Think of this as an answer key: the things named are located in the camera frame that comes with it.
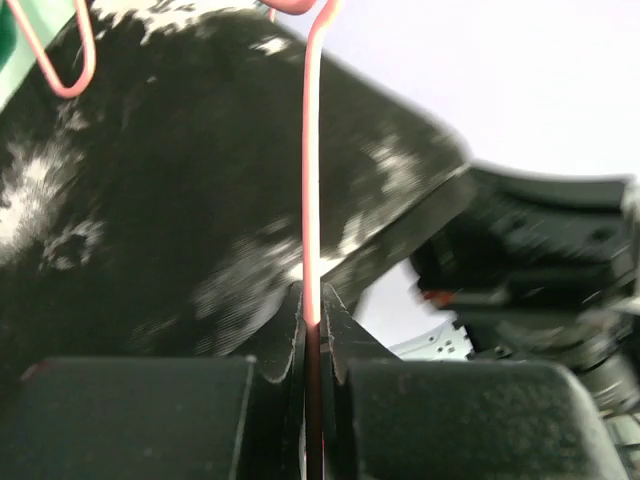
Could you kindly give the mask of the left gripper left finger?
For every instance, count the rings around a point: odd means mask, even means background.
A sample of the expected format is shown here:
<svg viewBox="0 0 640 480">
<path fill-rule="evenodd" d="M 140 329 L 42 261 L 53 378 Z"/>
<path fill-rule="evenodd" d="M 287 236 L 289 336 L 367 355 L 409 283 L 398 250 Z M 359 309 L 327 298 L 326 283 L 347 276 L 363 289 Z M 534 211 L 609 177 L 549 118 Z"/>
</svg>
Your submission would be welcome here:
<svg viewBox="0 0 640 480">
<path fill-rule="evenodd" d="M 228 357 L 57 358 L 1 418 L 5 479 L 297 479 L 301 291 Z"/>
</svg>

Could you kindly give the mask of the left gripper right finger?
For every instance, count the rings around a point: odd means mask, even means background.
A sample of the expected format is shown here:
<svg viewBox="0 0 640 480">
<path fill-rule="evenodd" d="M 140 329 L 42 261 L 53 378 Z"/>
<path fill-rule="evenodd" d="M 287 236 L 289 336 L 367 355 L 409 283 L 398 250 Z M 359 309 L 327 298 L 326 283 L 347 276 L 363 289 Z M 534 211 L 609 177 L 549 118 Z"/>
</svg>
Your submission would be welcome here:
<svg viewBox="0 0 640 480">
<path fill-rule="evenodd" d="M 325 467 L 335 479 L 625 479 L 596 406 L 540 361 L 403 361 L 322 288 Z"/>
</svg>

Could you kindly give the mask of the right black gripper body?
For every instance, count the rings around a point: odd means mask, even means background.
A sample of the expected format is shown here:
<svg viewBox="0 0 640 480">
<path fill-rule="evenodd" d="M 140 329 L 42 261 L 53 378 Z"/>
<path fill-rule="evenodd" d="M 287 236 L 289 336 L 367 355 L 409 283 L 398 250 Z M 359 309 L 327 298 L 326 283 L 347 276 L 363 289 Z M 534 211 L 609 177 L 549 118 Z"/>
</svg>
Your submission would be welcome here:
<svg viewBox="0 0 640 480">
<path fill-rule="evenodd" d="M 471 204 L 411 256 L 423 297 L 480 355 L 636 355 L 637 179 L 471 175 Z"/>
</svg>

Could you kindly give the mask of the black white tie-dye trousers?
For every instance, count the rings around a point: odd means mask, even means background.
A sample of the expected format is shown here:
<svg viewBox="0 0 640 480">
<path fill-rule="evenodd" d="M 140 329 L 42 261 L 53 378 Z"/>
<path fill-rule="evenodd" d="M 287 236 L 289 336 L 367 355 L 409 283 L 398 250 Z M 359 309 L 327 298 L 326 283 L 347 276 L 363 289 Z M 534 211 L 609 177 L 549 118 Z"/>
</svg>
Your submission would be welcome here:
<svg viewBox="0 0 640 480">
<path fill-rule="evenodd" d="M 1 114 L 1 382 L 53 356 L 215 355 L 302 274 L 305 46 L 251 1 L 95 1 L 78 98 Z M 471 202 L 453 133 L 324 59 L 320 271 L 357 297 Z"/>
</svg>

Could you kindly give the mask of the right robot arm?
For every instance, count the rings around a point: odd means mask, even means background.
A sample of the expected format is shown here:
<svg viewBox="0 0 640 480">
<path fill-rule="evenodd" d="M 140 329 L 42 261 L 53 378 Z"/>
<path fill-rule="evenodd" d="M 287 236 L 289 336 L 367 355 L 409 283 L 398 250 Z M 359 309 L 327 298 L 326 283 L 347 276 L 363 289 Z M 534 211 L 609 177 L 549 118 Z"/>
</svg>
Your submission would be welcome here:
<svg viewBox="0 0 640 480">
<path fill-rule="evenodd" d="M 437 364 L 454 409 L 449 479 L 635 479 L 639 182 L 473 168 L 453 218 L 425 199 L 397 223 L 420 297 L 445 322 L 393 347 Z"/>
</svg>

